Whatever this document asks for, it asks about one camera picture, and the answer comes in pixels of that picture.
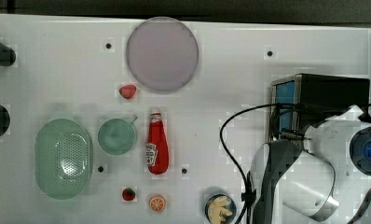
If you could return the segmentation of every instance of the small orange object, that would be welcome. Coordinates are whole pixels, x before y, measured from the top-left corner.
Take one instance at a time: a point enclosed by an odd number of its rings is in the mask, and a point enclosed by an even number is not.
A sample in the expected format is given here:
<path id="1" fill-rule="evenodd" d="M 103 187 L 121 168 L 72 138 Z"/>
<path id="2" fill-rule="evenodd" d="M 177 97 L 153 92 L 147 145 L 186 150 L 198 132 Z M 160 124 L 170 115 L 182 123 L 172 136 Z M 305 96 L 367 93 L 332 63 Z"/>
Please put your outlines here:
<path id="1" fill-rule="evenodd" d="M 155 212 L 161 212 L 165 208 L 166 202 L 162 196 L 154 196 L 150 199 L 150 207 Z"/>

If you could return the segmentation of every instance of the red ketchup bottle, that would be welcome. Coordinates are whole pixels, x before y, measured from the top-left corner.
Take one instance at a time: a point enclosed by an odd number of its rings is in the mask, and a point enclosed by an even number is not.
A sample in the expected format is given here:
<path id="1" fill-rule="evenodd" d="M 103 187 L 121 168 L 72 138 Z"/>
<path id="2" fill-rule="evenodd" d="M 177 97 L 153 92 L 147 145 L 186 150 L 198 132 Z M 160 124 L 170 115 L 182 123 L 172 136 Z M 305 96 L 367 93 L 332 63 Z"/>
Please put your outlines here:
<path id="1" fill-rule="evenodd" d="M 146 146 L 148 170 L 154 175 L 161 175 L 169 167 L 169 150 L 163 130 L 162 116 L 157 109 L 152 109 L 150 129 Z"/>

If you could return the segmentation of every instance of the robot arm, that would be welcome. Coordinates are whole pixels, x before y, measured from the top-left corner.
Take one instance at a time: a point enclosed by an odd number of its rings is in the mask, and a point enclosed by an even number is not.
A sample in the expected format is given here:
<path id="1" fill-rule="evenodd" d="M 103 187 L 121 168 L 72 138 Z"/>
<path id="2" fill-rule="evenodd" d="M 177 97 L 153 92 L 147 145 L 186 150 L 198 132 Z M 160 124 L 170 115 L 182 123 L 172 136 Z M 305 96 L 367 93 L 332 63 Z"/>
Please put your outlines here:
<path id="1" fill-rule="evenodd" d="M 309 153 L 287 140 L 258 150 L 251 171 L 254 224 L 272 223 L 283 205 L 331 224 L 358 219 L 371 195 L 371 123 L 361 122 L 361 113 L 354 106 L 307 130 Z"/>

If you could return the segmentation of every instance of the green basket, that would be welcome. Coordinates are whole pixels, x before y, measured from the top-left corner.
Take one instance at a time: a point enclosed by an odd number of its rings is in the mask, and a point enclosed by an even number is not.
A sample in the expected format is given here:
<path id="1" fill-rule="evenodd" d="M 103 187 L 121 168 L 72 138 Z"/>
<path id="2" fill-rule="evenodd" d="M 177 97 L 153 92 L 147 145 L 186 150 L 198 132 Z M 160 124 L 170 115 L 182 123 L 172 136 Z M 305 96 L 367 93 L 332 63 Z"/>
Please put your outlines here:
<path id="1" fill-rule="evenodd" d="M 88 184 L 92 148 L 85 129 L 71 119 L 55 119 L 38 133 L 35 143 L 35 179 L 49 197 L 70 199 Z"/>

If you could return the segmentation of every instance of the small red fruit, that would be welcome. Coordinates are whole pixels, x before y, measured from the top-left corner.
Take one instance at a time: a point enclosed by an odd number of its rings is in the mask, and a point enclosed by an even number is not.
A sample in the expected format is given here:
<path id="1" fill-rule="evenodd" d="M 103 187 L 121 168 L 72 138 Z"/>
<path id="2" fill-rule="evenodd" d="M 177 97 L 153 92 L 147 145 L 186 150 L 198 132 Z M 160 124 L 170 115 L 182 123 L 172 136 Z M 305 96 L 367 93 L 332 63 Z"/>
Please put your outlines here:
<path id="1" fill-rule="evenodd" d="M 121 94 L 121 96 L 127 100 L 132 98 L 135 93 L 136 93 L 136 87 L 132 84 L 119 88 L 119 94 Z"/>
<path id="2" fill-rule="evenodd" d="M 132 189 L 124 189 L 122 191 L 122 198 L 124 199 L 124 201 L 132 201 L 133 199 L 135 199 L 135 197 L 136 193 Z"/>

